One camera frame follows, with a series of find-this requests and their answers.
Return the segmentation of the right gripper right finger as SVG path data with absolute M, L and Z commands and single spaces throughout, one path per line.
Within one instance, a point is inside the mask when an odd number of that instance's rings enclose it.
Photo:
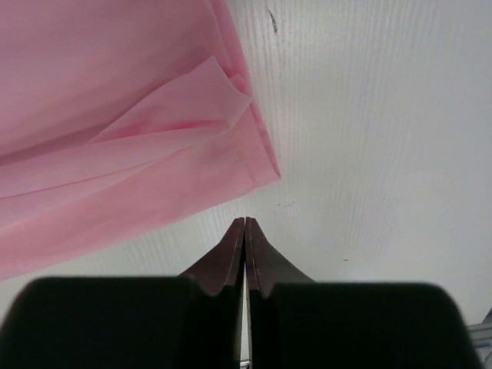
M 313 284 L 314 280 L 271 245 L 255 218 L 245 219 L 244 251 L 251 367 L 280 368 L 281 324 L 271 293 L 279 284 Z

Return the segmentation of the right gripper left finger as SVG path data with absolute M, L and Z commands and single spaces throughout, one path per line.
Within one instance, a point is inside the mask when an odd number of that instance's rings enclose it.
M 245 220 L 236 218 L 207 254 L 181 273 L 193 295 L 177 354 L 179 368 L 239 368 Z

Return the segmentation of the pink t shirt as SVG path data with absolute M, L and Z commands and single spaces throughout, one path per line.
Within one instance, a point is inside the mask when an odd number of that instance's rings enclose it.
M 280 178 L 224 1 L 1 3 L 1 276 Z

